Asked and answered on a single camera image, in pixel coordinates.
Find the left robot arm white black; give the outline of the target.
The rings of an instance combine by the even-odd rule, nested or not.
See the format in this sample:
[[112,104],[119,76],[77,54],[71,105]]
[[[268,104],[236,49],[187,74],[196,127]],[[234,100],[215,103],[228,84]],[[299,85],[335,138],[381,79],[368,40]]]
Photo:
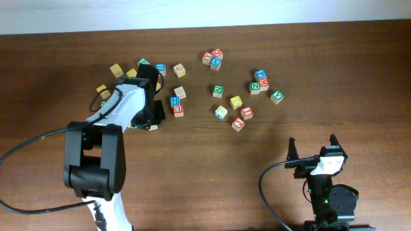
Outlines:
[[135,77],[123,77],[110,99],[84,122],[68,124],[64,184],[88,204],[98,230],[133,230],[121,190],[126,178],[123,134],[128,126],[151,130],[165,118],[157,82],[164,78],[150,64]]

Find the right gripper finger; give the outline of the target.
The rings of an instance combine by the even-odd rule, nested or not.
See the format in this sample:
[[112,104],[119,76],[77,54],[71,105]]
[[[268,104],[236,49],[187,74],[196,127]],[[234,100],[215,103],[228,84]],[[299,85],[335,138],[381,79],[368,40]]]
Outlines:
[[329,149],[331,149],[331,150],[340,150],[340,151],[342,150],[342,147],[341,147],[341,145],[340,145],[340,143],[339,143],[339,141],[338,141],[338,139],[337,139],[337,137],[334,133],[332,133],[330,135],[329,141],[330,141]]
[[288,153],[286,157],[287,161],[299,160],[299,155],[295,146],[295,139],[293,137],[289,138],[288,141]]

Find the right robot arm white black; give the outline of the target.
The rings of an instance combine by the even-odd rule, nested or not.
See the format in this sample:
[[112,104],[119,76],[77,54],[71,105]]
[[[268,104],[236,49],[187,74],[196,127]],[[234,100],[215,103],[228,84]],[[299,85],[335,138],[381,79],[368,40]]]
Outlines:
[[348,156],[332,134],[330,145],[323,146],[318,155],[300,158],[295,147],[295,139],[290,138],[285,168],[294,169],[295,179],[305,179],[308,185],[314,220],[305,221],[303,229],[319,230],[376,230],[369,225],[355,225],[354,210],[359,192],[348,185],[334,184],[332,178],[343,170]]

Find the yellow block S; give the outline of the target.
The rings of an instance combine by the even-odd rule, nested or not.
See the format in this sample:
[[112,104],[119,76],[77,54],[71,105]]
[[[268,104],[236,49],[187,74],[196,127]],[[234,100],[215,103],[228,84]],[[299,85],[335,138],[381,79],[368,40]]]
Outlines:
[[159,90],[161,87],[162,87],[161,84],[157,82],[156,91]]

